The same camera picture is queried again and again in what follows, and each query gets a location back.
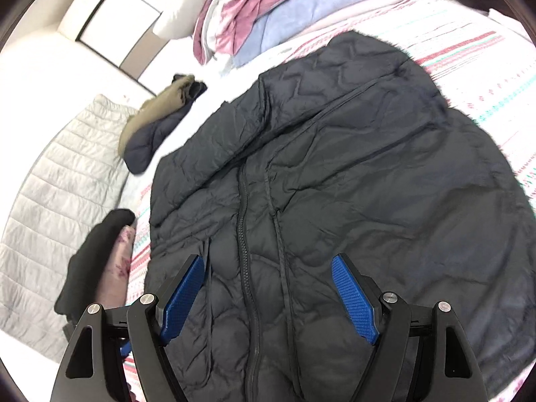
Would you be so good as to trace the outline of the pink floral folded bedding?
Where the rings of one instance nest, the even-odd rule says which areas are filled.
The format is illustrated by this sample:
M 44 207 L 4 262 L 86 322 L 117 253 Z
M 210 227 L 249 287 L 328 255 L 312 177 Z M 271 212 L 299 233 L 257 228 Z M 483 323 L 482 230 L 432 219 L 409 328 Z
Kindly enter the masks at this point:
M 94 300 L 107 310 L 125 305 L 134 238 L 134 227 L 122 228 L 99 281 Z

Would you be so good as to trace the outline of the black folded garment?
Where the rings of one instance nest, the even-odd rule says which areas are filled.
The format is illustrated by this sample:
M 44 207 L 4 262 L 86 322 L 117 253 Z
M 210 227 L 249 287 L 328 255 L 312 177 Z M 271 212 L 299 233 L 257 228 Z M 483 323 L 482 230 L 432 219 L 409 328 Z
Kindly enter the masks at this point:
M 115 209 L 90 230 L 68 262 L 65 283 L 55 301 L 56 314 L 74 323 L 80 320 L 86 307 L 95 299 L 115 241 L 123 227 L 131 226 L 134 220 L 135 215 L 129 209 Z

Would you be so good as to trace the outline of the grey quilted bed cover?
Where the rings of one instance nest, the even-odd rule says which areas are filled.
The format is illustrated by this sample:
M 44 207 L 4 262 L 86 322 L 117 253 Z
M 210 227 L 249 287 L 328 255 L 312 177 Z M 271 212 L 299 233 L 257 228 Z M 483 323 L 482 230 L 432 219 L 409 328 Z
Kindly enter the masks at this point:
M 5 224 L 1 330 L 53 361 L 67 345 L 55 301 L 70 258 L 119 204 L 128 170 L 117 146 L 135 113 L 103 95 L 83 107 L 33 164 Z

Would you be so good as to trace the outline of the navy olive puffer jacket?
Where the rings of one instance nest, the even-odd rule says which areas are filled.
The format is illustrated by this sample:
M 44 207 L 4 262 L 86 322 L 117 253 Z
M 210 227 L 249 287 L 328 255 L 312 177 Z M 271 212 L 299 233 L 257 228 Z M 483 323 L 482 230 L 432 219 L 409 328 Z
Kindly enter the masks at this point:
M 130 173 L 140 175 L 147 170 L 164 140 L 206 90 L 207 85 L 193 75 L 175 74 L 171 84 L 129 117 L 119 137 L 117 151 Z

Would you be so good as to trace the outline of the blue fleece blanket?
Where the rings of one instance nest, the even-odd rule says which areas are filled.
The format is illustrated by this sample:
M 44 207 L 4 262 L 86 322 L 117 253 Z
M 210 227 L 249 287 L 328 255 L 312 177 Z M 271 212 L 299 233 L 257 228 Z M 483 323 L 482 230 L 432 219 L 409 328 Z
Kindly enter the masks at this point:
M 365 0 L 286 0 L 254 22 L 232 63 L 241 67 L 328 15 L 362 1 Z

